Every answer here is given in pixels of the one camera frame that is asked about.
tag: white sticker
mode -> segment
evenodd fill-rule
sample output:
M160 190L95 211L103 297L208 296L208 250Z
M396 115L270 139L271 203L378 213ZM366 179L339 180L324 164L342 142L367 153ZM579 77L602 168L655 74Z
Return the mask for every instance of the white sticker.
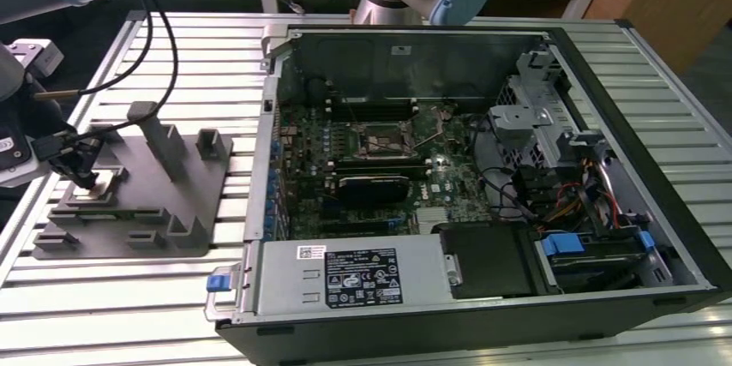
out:
M324 259L326 245L316 244L308 246L298 246L298 260L300 259Z
M402 294L402 289L383 289L383 296L399 296Z
M15 147L15 140L11 137L0 139L0 153L7 152Z
M412 54L412 46L392 46L391 55L392 56L410 56Z

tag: slotted aluminum surface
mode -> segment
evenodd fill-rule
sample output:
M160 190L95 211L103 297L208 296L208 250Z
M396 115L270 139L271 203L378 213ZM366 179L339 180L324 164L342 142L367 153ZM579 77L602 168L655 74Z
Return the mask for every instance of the slotted aluminum surface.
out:
M342 16L295 19L286 15L171 14L182 48L182 78L160 116L182 133L216 127L236 135L236 157L222 197L215 249L200 258L170 260L38 261L28 253L36 225L68 183L48 177L27 195L6 228L0 280L0 364L247 364L219 339L204 318L206 275L242 255L254 135L260 110L260 36L274 23L346 23ZM156 19L147 62L114 90L99 93L79 111L80 128L116 123L135 100L158 100L172 67L170 44ZM732 256L732 151L696 100L664 72L632 31L608 21L482 19L478 25L560 24L599 74L622 111L714 242ZM96 82L122 72L139 56L146 29L126 23L100 67ZM588 124L590 109L579 102ZM138 134L138 129L124 133ZM219 298L231 304L234 295ZM350 364L730 364L732 308L722 304L694 314L672 315L611 339L460 351Z

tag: connector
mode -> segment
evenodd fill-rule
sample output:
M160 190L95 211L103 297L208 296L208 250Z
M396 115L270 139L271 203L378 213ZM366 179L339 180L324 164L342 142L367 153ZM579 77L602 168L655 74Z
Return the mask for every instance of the connector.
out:
M298 3L290 3L287 6L290 6L290 9L291 9L298 15L304 15L304 14L306 14L306 9L304 9L303 6L300 6Z

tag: barcode sticker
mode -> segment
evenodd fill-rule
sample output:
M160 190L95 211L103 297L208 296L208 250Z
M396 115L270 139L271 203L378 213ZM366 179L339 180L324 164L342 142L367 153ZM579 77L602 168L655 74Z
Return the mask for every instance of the barcode sticker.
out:
M323 259L324 257L326 257L326 245L324 244L298 246L298 260L300 260L300 259Z

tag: blue drive bracket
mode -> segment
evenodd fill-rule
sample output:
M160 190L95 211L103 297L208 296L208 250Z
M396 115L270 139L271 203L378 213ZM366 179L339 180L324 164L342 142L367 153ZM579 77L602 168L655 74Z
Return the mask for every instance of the blue drive bracket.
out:
M550 235L542 241L542 247L547 256L584 252L583 242L575 233L558 233Z

